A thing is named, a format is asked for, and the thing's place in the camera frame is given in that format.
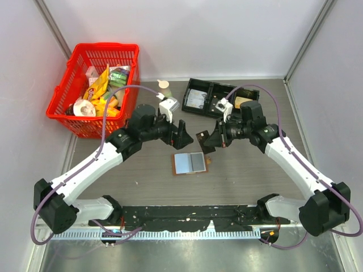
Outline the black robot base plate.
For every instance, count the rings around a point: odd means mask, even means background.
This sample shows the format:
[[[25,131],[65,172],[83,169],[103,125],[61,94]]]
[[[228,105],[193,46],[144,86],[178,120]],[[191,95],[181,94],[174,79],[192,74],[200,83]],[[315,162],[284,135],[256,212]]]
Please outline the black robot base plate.
[[[257,206],[123,206],[114,221],[100,220],[103,226],[125,227],[132,231],[141,227],[149,232],[206,231],[213,223],[217,232],[247,231],[254,225],[290,224],[285,218],[263,215]]]

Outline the brown leather card holder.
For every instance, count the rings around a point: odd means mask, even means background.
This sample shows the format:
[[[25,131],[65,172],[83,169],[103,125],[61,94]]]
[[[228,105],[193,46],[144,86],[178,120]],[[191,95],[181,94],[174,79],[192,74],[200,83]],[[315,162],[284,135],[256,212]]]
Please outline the brown leather card holder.
[[[174,176],[209,172],[209,161],[203,152],[173,154],[171,155],[171,166]]]

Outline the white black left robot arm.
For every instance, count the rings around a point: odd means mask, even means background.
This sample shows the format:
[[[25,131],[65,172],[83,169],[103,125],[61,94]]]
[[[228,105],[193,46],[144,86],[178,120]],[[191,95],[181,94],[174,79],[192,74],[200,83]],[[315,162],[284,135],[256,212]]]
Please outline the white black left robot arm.
[[[120,224],[123,210],[114,198],[79,196],[103,174],[139,152],[143,143],[158,139],[176,150],[193,143],[183,120],[174,125],[170,112],[148,104],[137,106],[126,125],[112,132],[84,161],[51,182],[41,179],[35,184],[35,211],[55,234],[91,220],[104,226]]]

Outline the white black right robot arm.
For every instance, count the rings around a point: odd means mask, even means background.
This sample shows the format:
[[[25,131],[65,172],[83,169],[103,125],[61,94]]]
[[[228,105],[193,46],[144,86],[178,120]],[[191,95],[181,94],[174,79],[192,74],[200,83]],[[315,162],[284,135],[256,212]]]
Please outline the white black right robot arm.
[[[240,115],[233,116],[233,106],[225,98],[216,103],[222,118],[207,138],[209,147],[229,147],[235,139],[248,139],[263,154],[275,161],[293,180],[302,200],[273,193],[258,200],[256,217],[264,224],[277,217],[301,223],[313,236],[333,229],[349,219],[351,191],[345,183],[336,184],[314,168],[276,124],[268,124],[261,105],[247,101],[240,105]]]

